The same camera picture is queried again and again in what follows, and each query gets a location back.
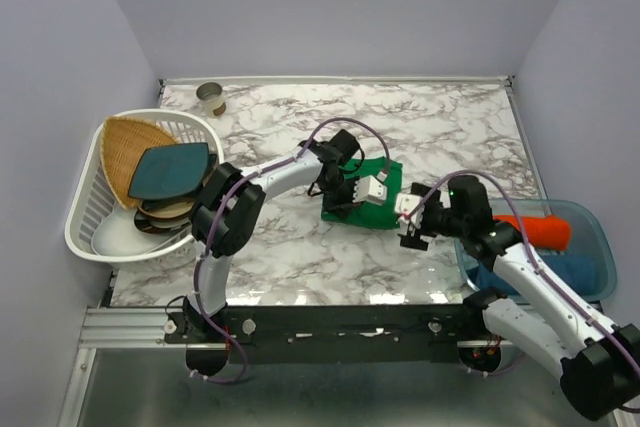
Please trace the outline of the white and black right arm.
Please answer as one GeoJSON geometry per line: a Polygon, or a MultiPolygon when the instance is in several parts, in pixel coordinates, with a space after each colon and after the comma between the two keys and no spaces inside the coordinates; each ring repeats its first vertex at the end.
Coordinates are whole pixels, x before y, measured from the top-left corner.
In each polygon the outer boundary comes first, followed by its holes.
{"type": "Polygon", "coordinates": [[[401,245],[424,250],[428,238],[457,238],[488,270],[526,299],[529,314],[496,289],[467,298],[460,314],[469,337],[489,332],[514,344],[558,380],[571,406],[597,421],[615,410],[638,413],[639,330],[620,326],[572,290],[531,246],[520,216],[495,220],[485,185],[491,176],[461,170],[438,180],[449,191],[448,207],[437,185],[416,184],[397,195],[394,211],[406,225],[401,245]]]}

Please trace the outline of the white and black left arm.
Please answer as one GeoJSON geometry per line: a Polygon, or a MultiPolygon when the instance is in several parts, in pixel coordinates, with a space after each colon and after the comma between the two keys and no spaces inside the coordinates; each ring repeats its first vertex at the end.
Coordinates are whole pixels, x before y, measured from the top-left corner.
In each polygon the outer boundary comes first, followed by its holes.
{"type": "Polygon", "coordinates": [[[344,182],[342,168],[361,151],[342,129],[328,141],[303,141],[287,155],[237,168],[214,168],[190,213],[191,235],[202,246],[188,295],[194,311],[187,329],[201,342],[214,340],[222,327],[218,312],[226,304],[232,257],[251,239],[265,203],[303,186],[335,190],[344,182]]]}

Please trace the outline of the green t shirt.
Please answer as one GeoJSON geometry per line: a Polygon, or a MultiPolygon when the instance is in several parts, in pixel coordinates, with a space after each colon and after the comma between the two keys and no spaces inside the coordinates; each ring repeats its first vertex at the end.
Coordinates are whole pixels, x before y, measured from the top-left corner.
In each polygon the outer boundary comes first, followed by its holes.
{"type": "MultiPolygon", "coordinates": [[[[358,160],[352,158],[344,166],[345,179],[377,174],[386,165],[385,157],[358,160]]],[[[394,230],[399,227],[394,213],[394,196],[401,191],[403,164],[392,161],[390,172],[385,180],[388,188],[387,200],[382,206],[362,203],[356,207],[343,207],[341,200],[324,194],[321,207],[321,219],[326,222],[341,223],[373,230],[394,230]]]]}

